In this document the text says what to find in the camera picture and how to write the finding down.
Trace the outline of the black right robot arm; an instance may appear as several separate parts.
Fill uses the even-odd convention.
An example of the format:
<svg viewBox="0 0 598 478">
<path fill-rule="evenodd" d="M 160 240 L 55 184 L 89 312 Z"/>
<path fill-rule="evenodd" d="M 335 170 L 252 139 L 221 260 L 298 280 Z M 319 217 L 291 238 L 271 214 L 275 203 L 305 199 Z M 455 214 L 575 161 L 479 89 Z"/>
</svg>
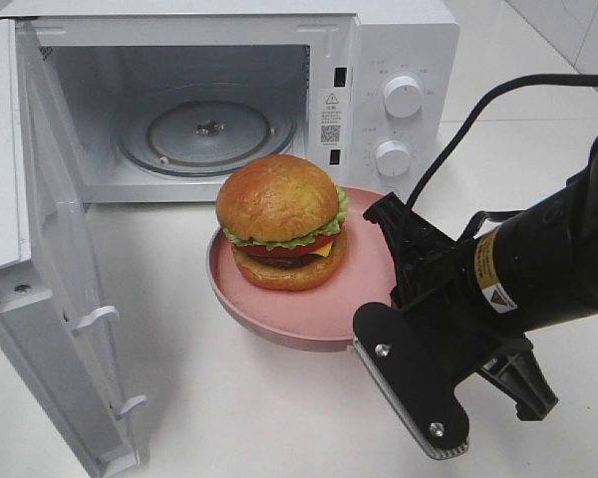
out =
<svg viewBox="0 0 598 478">
<path fill-rule="evenodd" d="M 479 374 L 526 421 L 557 398 L 527 333 L 598 314 L 598 136 L 560 191 L 475 213 L 457 239 L 395 195 L 364 214 L 395 262 L 392 305 L 361 308 L 355 334 L 394 408 L 417 424 L 463 418 L 456 386 Z"/>
</svg>

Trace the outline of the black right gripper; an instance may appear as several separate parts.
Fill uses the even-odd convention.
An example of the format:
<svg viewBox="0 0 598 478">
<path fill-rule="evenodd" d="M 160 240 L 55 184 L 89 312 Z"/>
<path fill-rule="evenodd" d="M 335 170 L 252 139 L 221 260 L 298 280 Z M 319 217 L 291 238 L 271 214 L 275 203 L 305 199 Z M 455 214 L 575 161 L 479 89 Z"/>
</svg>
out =
<svg viewBox="0 0 598 478">
<path fill-rule="evenodd" d="M 494 309 L 475 276 L 477 233 L 483 223 L 500 225 L 520 214 L 478 211 L 452 240 L 390 192 L 363 218 L 396 234 L 393 298 L 450 382 L 457 386 L 477 372 L 515 402 L 518 419 L 544 419 L 558 398 L 524 334 L 498 332 L 488 323 Z"/>
</svg>

